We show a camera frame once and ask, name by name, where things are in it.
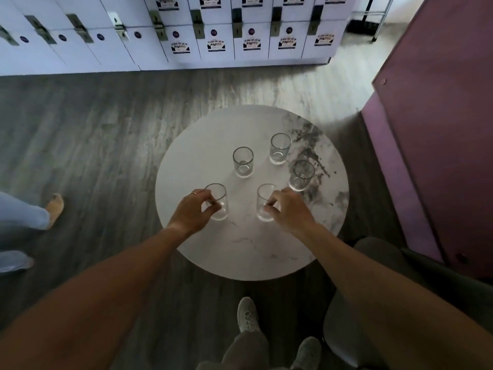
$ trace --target person's left hand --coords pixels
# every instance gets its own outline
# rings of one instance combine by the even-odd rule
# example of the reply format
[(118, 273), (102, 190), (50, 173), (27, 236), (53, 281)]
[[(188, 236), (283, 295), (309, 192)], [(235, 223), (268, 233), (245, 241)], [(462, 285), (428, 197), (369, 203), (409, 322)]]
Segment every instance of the person's left hand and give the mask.
[[(192, 192), (195, 194), (190, 193), (180, 201), (168, 222), (168, 228), (177, 229), (187, 237), (202, 230), (211, 216), (221, 209), (221, 205), (215, 201), (209, 189), (194, 189)], [(205, 201), (214, 204), (202, 211)]]

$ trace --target glass rim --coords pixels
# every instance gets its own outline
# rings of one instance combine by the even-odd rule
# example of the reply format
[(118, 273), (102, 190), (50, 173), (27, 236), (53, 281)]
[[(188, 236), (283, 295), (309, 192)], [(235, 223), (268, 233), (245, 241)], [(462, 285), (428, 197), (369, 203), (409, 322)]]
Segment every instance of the glass rim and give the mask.
[(274, 187), (276, 188), (275, 190), (277, 190), (277, 186), (276, 186), (274, 183), (264, 183), (264, 184), (261, 184), (260, 186), (258, 186), (258, 188), (257, 188), (257, 196), (258, 196), (258, 197), (260, 197), (262, 200), (266, 200), (266, 201), (268, 201), (268, 200), (271, 198), (271, 197), (270, 197), (270, 195), (269, 195), (269, 197), (268, 197), (268, 198), (265, 198), (265, 197), (262, 197), (262, 195), (261, 195), (261, 194), (260, 194), (260, 192), (259, 192), (259, 191), (260, 191), (260, 189), (261, 189), (263, 186), (274, 186)]
[[(248, 161), (248, 162), (238, 162), (236, 159), (235, 159), (235, 153), (238, 149), (242, 149), (242, 148), (245, 148), (245, 149), (248, 149), (250, 152), (251, 152), (251, 160)], [(253, 150), (251, 150), (250, 148), (248, 148), (247, 146), (240, 146), (238, 148), (236, 148), (233, 152), (233, 161), (235, 161), (238, 165), (248, 165), (251, 161), (253, 161)]]
[(204, 189), (209, 189), (208, 187), (210, 187), (210, 186), (214, 186), (214, 185), (218, 185), (218, 186), (221, 186), (221, 187), (223, 187), (223, 188), (224, 188), (224, 195), (222, 195), (222, 196), (221, 196), (221, 197), (219, 197), (219, 198), (215, 198), (215, 197), (213, 196), (213, 197), (214, 197), (214, 199), (217, 201), (217, 200), (220, 200), (220, 199), (224, 198), (224, 196), (226, 196), (226, 187), (225, 187), (224, 185), (222, 185), (221, 183), (211, 183), (211, 184), (208, 184), (208, 185), (207, 185)]
[[(294, 168), (296, 167), (296, 165), (297, 165), (297, 164), (299, 164), (299, 163), (301, 163), (301, 162), (308, 162), (308, 163), (311, 165), (311, 167), (313, 167), (313, 173), (311, 174), (311, 176), (309, 176), (309, 177), (307, 177), (307, 178), (301, 177), (301, 176), (299, 176), (299, 174), (298, 174), (298, 173), (294, 170)], [(311, 178), (313, 178), (313, 177), (315, 176), (315, 166), (314, 166), (314, 164), (313, 164), (313, 163), (311, 163), (311, 162), (310, 162), (310, 161), (308, 161), (308, 160), (298, 160), (298, 161), (296, 161), (296, 162), (294, 163), (294, 165), (293, 165), (293, 174), (295, 174), (295, 175), (296, 175), (299, 179), (303, 179), (303, 180), (308, 180), (308, 179), (311, 179)]]
[[(278, 146), (275, 146), (274, 143), (272, 142), (272, 140), (277, 136), (277, 135), (286, 135), (287, 138), (289, 139), (289, 145), (286, 147), (286, 148), (279, 148)], [(285, 150), (285, 149), (288, 149), (290, 146), (291, 146), (291, 143), (293, 142), (293, 140), (291, 140), (291, 136), (289, 136), (288, 134), (285, 134), (284, 132), (278, 132), (277, 134), (274, 134), (272, 137), (271, 137), (271, 145), (275, 148), (275, 149), (280, 149), (280, 150)]]

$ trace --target white table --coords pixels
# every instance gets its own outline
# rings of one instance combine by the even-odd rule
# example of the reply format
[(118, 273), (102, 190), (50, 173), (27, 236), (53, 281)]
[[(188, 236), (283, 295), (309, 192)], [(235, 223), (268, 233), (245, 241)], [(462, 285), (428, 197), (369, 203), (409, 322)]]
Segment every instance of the white table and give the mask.
[[(271, 137), (291, 136), (288, 160), (269, 161)], [(253, 174), (235, 175), (233, 151), (253, 150)], [(257, 188), (273, 183), (287, 186), (290, 168), (298, 157), (309, 157), (316, 175), (303, 198), (315, 219), (337, 235), (349, 200), (346, 169), (330, 140), (307, 120), (289, 111), (262, 105), (240, 105), (214, 111), (184, 130), (171, 144), (156, 179), (156, 206), (163, 226), (178, 202), (194, 188), (210, 183), (226, 187), (229, 216), (211, 220), (178, 250), (195, 265), (226, 278), (253, 281), (293, 273), (315, 257), (275, 222), (256, 216)]]

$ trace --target floor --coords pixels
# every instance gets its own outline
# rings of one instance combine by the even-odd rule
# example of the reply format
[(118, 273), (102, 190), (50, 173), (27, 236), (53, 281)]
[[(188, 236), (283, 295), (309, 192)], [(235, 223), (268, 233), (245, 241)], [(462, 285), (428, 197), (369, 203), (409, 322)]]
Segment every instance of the floor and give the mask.
[[(46, 232), (2, 228), (0, 249), (20, 249), (34, 268), (0, 276), (0, 329), (48, 291), (161, 227), (157, 168), (170, 143), (216, 108), (262, 104), (311, 120), (346, 165), (349, 209), (339, 236), (372, 235), (404, 246), (384, 178), (357, 110), (405, 27), (376, 43), (346, 35), (319, 67), (96, 73), (0, 78), (0, 189), (65, 212)], [(209, 274), (176, 252), (115, 359), (114, 369), (191, 369), (219, 361), (238, 329), (236, 307), (253, 297), (273, 366), (289, 365), (301, 340), (321, 337), (334, 286), (318, 262), (286, 277), (238, 282)], [(320, 369), (348, 368), (328, 349)]]

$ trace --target hand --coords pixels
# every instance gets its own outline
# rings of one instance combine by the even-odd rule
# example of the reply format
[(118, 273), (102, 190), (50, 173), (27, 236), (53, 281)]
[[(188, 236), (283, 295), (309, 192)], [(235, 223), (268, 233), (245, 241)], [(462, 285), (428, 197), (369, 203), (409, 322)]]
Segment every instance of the hand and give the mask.
[[(273, 206), (276, 202), (280, 203), (280, 211)], [(299, 231), (307, 226), (316, 224), (301, 195), (288, 187), (280, 191), (274, 191), (264, 206), (264, 210), (285, 231), (292, 233), (294, 236), (298, 236)]]
[[(209, 189), (194, 189), (185, 196), (168, 222), (168, 228), (174, 228), (189, 237), (202, 230), (211, 219), (211, 216), (221, 209), (221, 205), (215, 201)], [(214, 203), (205, 211), (202, 211), (202, 204), (205, 201)]]

